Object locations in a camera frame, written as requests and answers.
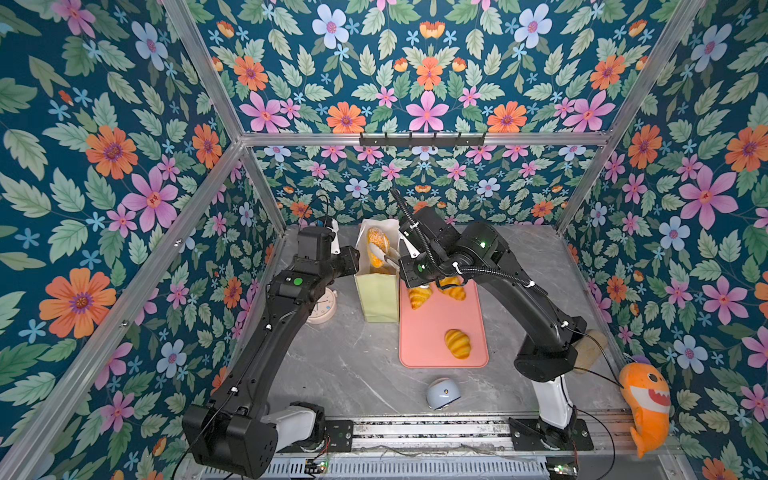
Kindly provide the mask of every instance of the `metal beam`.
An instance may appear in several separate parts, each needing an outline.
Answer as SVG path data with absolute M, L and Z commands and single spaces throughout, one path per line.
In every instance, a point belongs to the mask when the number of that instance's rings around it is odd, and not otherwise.
M 286 222 L 283 219 L 283 215 L 280 213 L 280 209 L 277 208 L 277 200 L 275 200 L 275 195 L 266 181 L 266 175 L 261 170 L 261 167 L 259 167 L 259 162 L 256 159 L 253 148 L 246 149 L 246 152 L 243 155 L 243 166 L 245 167 L 246 172 L 248 172 L 248 176 L 253 181 L 253 187 L 256 189 L 257 196 L 261 200 L 266 215 L 275 227 L 275 231 L 279 236 L 284 235 L 286 231 Z
M 619 112 L 608 129 L 607 144 L 599 149 L 592 158 L 587 171 L 584 172 L 584 176 L 568 200 L 568 206 L 558 219 L 557 229 L 560 235 L 563 235 L 568 229 L 568 225 L 581 204 L 584 203 L 592 185 L 600 177 L 605 162 L 611 158 L 624 132 L 632 125 L 637 111 L 640 110 L 640 106 L 650 93 L 651 88 L 656 84 L 656 80 L 659 79 L 664 67 L 667 66 L 667 62 L 683 39 L 683 35 L 693 22 L 696 13 L 699 12 L 701 5 L 701 0 L 680 0 L 680 3 L 677 4 L 670 21 L 659 35 L 653 50 L 650 51 L 648 62 L 637 77 L 637 81 L 624 99 L 624 103 L 621 104 Z
M 227 90 L 221 83 L 221 78 L 214 68 L 214 62 L 210 58 L 208 47 L 203 40 L 203 36 L 200 34 L 200 30 L 197 29 L 194 17 L 187 3 L 184 0 L 165 0 L 163 6 L 176 28 L 176 33 L 178 33 L 181 43 L 187 49 L 190 61 L 200 76 L 203 88 L 208 94 L 211 103 L 213 103 L 216 112 L 219 114 L 224 129 L 227 130 L 230 140 L 233 143 L 236 142 L 240 135 L 245 132 L 243 124 L 240 123 L 240 118 L 237 116 L 237 111 L 230 101 L 230 96 L 227 94 Z
M 64 376 L 56 382 L 42 407 L 5 453 L 0 462 L 0 478 L 29 480 L 35 473 L 37 465 L 51 451 L 58 435 L 67 426 L 85 394 L 91 390 L 101 366 L 107 365 L 128 327 L 161 281 L 178 254 L 179 245 L 192 233 L 200 216 L 210 205 L 210 200 L 219 191 L 219 186 L 240 159 L 242 149 L 241 144 L 230 146 L 206 176 Z
M 255 134 L 245 133 L 241 140 L 247 147 L 267 145 L 366 145 L 381 147 L 461 146 L 461 145 L 596 145 L 604 146 L 608 135 L 602 131 L 517 134 L 456 134 L 456 133 L 408 133 L 408 134 Z

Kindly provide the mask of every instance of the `alarm clock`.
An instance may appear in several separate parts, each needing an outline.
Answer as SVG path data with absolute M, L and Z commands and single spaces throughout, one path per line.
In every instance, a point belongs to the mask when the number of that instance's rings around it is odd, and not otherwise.
M 315 308 L 312 309 L 306 322 L 319 325 L 330 320 L 333 314 L 336 313 L 336 297 L 338 295 L 338 293 L 330 288 L 326 288 L 326 292 L 320 297 L 320 300 L 317 300 Z

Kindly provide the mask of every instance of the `croissant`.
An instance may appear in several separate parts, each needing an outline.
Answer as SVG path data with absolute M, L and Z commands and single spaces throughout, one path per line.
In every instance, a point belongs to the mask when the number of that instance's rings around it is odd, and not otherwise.
M 408 290 L 408 298 L 411 299 L 411 308 L 414 310 L 419 308 L 421 305 L 424 305 L 424 302 L 426 302 L 430 296 L 432 296 L 432 288 L 429 286 L 426 288 L 417 286 L 416 288 L 411 288 Z
M 368 243 L 376 245 L 382 252 L 384 252 L 384 254 L 389 252 L 389 238 L 387 238 L 384 232 L 378 227 L 370 227 L 368 229 Z M 371 266 L 373 268 L 379 268 L 384 264 L 384 260 L 379 259 L 374 255 L 370 247 L 368 247 L 368 258 L 371 260 Z
M 458 280 L 457 276 L 450 276 L 448 278 L 444 278 L 443 280 L 440 280 L 440 285 L 459 285 L 454 286 L 453 288 L 449 288 L 447 290 L 440 290 L 445 295 L 450 296 L 451 298 L 462 301 L 467 298 L 467 293 L 464 291 L 464 287 L 460 286 L 462 283 Z
M 445 332 L 445 345 L 459 360 L 468 358 L 469 352 L 472 351 L 467 334 L 457 329 L 450 329 Z

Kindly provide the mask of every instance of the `orange shark plush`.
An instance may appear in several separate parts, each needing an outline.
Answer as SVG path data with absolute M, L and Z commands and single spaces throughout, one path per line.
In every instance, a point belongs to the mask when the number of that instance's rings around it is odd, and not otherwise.
M 670 388 L 658 370 L 646 363 L 630 363 L 621 369 L 621 395 L 632 408 L 635 428 L 632 439 L 637 457 L 658 449 L 670 431 Z

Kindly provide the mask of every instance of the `light blue round object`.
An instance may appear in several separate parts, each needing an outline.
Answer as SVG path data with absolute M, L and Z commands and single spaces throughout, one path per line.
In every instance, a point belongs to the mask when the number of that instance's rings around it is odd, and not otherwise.
M 427 388 L 427 404 L 432 410 L 442 410 L 461 397 L 456 382 L 447 377 L 435 380 Z

